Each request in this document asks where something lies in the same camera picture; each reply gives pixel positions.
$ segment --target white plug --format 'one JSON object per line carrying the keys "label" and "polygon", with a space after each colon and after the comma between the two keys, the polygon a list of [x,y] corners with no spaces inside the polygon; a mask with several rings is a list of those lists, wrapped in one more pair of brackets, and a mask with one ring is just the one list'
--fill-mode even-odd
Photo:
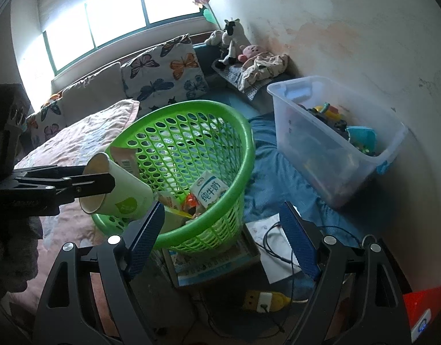
{"label": "white plug", "polygon": [[259,301],[257,302],[257,309],[256,309],[258,313],[270,312],[270,306],[272,305],[272,297],[273,294],[271,292],[261,292],[259,294]]}

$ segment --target paper cup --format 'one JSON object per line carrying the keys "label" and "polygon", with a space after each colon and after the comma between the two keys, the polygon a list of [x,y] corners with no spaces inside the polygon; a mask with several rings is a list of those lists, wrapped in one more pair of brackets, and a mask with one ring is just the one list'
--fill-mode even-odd
{"label": "paper cup", "polygon": [[80,198],[86,214],[112,215],[118,218],[141,219],[153,202],[152,189],[117,165],[106,153],[97,153],[83,170],[83,175],[109,173],[115,179],[113,191]]}

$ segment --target plastic basket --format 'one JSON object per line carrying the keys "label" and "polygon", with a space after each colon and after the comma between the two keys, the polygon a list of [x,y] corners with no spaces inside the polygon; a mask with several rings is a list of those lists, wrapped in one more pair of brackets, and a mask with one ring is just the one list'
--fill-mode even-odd
{"label": "plastic basket", "polygon": [[[229,186],[199,218],[159,235],[155,249],[202,252],[228,244],[241,234],[254,141],[248,121],[235,109],[215,101],[170,105],[134,122],[111,146],[136,148],[141,180],[154,192],[170,191],[181,202],[205,170]],[[93,219],[106,235],[120,233],[127,226],[108,216]]]}

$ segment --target orange butterfly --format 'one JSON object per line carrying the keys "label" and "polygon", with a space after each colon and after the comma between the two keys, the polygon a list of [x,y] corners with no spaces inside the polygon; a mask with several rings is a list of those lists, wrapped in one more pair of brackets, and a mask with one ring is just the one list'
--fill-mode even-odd
{"label": "orange butterfly", "polygon": [[171,61],[169,64],[171,70],[173,70],[174,79],[179,80],[184,74],[185,68],[199,68],[200,65],[195,60],[193,53],[188,53],[187,58],[184,60],[182,57],[180,60]]}

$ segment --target clear plastic container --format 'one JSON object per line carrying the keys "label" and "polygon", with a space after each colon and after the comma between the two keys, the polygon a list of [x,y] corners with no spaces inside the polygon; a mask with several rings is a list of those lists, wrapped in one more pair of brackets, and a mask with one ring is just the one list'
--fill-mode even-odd
{"label": "clear plastic container", "polygon": [[[372,173],[384,174],[396,158],[408,128],[390,110],[319,76],[270,84],[278,150],[331,207],[344,205]],[[376,157],[360,152],[306,108],[329,102],[348,125],[377,135]]]}

